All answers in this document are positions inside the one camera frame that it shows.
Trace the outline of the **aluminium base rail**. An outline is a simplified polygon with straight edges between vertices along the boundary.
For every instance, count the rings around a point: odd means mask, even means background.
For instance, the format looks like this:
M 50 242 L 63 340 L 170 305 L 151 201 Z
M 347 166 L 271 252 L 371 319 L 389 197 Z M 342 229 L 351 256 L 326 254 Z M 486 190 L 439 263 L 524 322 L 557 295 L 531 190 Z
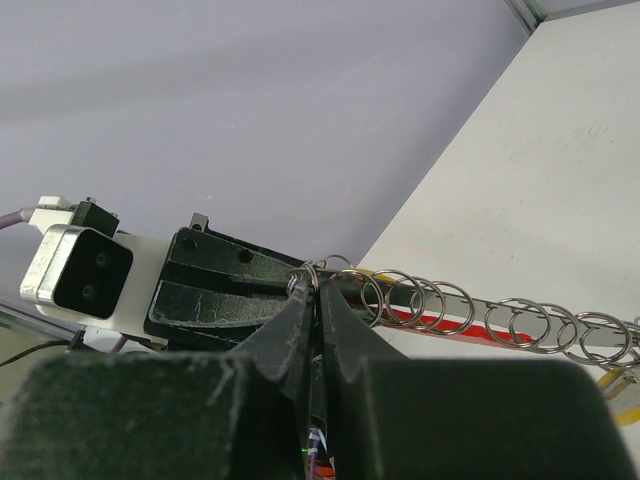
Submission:
M 77 332 L 65 322 L 48 320 L 4 302 L 1 303 L 1 327 L 43 340 L 70 341 Z

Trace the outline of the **yellow key tag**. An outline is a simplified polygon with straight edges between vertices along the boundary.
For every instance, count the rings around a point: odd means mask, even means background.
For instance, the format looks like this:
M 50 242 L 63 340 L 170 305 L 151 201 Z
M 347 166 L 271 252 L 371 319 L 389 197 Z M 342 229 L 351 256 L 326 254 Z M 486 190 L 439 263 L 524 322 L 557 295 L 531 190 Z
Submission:
M 639 370 L 614 369 L 598 381 L 616 423 L 626 427 L 639 422 Z

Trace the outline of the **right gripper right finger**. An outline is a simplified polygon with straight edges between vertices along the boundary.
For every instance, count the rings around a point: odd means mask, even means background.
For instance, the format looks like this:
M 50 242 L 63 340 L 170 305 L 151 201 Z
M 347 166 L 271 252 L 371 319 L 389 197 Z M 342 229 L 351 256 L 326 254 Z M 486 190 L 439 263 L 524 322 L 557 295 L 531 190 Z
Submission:
M 633 479 L 595 382 L 563 361 L 410 359 L 319 292 L 340 479 Z

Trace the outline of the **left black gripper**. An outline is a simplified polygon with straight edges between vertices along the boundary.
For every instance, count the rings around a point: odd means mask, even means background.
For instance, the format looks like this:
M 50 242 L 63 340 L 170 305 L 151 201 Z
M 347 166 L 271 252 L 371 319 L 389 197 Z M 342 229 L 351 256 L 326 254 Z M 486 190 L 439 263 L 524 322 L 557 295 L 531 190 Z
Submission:
M 302 264 L 213 231 L 207 217 L 195 215 L 170 241 L 144 331 L 171 350 L 230 350 L 282 310 Z

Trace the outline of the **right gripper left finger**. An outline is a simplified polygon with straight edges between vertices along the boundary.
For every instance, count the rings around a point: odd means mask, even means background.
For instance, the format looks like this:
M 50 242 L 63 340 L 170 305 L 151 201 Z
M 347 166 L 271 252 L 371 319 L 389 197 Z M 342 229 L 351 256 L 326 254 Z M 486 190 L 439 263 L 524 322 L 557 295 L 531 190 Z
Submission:
M 1 411 L 5 479 L 303 479 L 313 305 L 225 353 L 69 353 Z

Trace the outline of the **red silver carabiner keyring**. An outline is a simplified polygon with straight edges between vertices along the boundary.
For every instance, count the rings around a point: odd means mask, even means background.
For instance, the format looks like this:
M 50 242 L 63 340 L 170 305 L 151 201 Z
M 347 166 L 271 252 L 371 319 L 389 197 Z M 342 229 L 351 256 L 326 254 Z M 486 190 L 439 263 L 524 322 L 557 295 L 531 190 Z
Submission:
M 328 256 L 292 270 L 289 291 L 307 282 L 318 289 L 334 280 L 370 327 L 385 327 L 443 339 L 478 339 L 491 346 L 538 355 L 562 355 L 604 371 L 639 365 L 639 325 L 613 315 L 575 312 L 561 305 L 508 297 L 470 295 L 461 286 L 397 269 L 367 270 L 350 262 L 333 270 Z

